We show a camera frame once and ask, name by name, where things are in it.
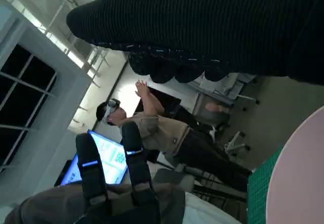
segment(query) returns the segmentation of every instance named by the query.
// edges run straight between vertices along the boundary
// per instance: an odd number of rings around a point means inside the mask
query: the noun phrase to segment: pink round object
[[[324,222],[324,107],[293,133],[271,175],[267,224]]]

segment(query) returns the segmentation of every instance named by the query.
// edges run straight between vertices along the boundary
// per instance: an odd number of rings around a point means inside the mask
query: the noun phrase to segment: table
[[[248,182],[248,224],[265,224],[265,208],[268,186],[274,165],[282,148],[266,160]]]
[[[324,106],[250,176],[249,224],[322,222],[323,125]]]

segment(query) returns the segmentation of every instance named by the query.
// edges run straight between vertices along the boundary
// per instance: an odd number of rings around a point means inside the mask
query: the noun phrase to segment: white vr headset
[[[117,99],[110,99],[107,103],[106,106],[106,112],[105,115],[102,118],[102,121],[107,122],[107,118],[109,117],[109,115],[111,113],[113,113],[114,111],[116,111],[119,108],[120,105],[120,101]]]

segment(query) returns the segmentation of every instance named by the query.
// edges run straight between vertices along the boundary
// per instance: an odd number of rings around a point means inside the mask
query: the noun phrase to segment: beige t-shirt
[[[144,112],[131,117],[140,131],[143,145],[148,150],[159,150],[172,156],[178,150],[189,132],[187,124],[162,116],[149,116]]]

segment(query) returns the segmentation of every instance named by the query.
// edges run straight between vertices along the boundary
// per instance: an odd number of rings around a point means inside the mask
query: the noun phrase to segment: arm
[[[152,102],[156,108],[157,114],[159,115],[164,114],[164,107],[162,106],[160,101],[152,93],[150,93],[150,96],[152,97]]]
[[[146,83],[138,81],[135,85],[137,88],[137,95],[141,97],[143,102],[144,113],[146,115],[156,116],[157,109],[155,107],[153,97],[151,96],[151,93],[146,86]]]

